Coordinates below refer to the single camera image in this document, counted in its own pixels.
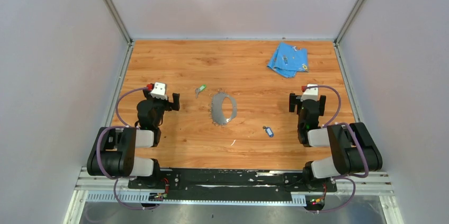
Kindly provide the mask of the key with blue tag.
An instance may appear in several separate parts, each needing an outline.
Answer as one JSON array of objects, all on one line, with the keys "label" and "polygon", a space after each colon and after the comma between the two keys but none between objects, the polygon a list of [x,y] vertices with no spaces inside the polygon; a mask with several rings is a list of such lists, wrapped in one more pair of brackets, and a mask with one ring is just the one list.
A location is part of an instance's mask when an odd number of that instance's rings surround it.
[{"label": "key with blue tag", "polygon": [[274,137],[274,132],[270,127],[263,126],[263,129],[270,138]]}]

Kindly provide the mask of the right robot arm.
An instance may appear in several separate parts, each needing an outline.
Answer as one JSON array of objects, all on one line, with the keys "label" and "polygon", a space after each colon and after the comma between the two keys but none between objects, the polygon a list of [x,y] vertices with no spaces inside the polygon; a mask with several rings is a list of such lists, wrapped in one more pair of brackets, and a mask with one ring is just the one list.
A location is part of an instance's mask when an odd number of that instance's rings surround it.
[{"label": "right robot arm", "polygon": [[298,115],[299,142],[310,148],[329,147],[331,152],[329,157],[305,164],[300,182],[309,191],[317,190],[331,178],[365,178],[383,166],[381,153],[363,122],[319,125],[325,101],[323,95],[289,95],[289,111]]}]

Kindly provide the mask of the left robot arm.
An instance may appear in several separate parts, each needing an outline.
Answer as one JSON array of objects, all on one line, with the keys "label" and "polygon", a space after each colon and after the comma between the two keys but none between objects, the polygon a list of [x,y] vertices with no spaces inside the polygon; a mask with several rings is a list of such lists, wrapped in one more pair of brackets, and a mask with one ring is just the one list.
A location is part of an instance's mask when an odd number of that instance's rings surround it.
[{"label": "left robot arm", "polygon": [[146,94],[146,99],[137,104],[137,123],[133,127],[101,127],[87,160],[87,171],[91,176],[142,177],[150,189],[161,185],[162,174],[156,159],[136,156],[137,148],[157,147],[166,111],[180,108],[178,93],[172,101],[161,100]]}]

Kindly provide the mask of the key with green tag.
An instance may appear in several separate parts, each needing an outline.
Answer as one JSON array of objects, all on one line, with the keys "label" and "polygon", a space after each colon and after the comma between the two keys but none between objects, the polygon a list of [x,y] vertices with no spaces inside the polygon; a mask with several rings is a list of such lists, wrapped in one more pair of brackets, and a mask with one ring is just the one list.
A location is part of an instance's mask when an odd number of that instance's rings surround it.
[{"label": "key with green tag", "polygon": [[206,85],[203,84],[195,89],[195,98],[198,98],[199,94],[206,89]]}]

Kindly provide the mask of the folded blue cloth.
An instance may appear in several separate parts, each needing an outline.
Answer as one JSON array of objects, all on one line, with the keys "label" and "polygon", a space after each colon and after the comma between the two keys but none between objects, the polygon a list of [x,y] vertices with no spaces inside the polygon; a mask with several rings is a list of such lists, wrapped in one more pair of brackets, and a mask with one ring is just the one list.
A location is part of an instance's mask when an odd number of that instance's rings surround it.
[{"label": "folded blue cloth", "polygon": [[309,71],[306,48],[281,42],[274,51],[267,67],[285,78],[294,78],[298,72]]}]

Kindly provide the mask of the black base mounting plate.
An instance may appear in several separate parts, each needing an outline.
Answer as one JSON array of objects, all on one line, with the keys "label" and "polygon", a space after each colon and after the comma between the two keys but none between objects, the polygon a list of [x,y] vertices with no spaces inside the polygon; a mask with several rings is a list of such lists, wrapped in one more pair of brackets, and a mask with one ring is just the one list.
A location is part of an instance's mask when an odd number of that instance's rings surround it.
[{"label": "black base mounting plate", "polygon": [[293,193],[337,191],[331,181],[309,189],[301,177],[301,171],[163,168],[157,176],[135,178],[128,188],[167,192],[170,200],[267,202],[291,201]]}]

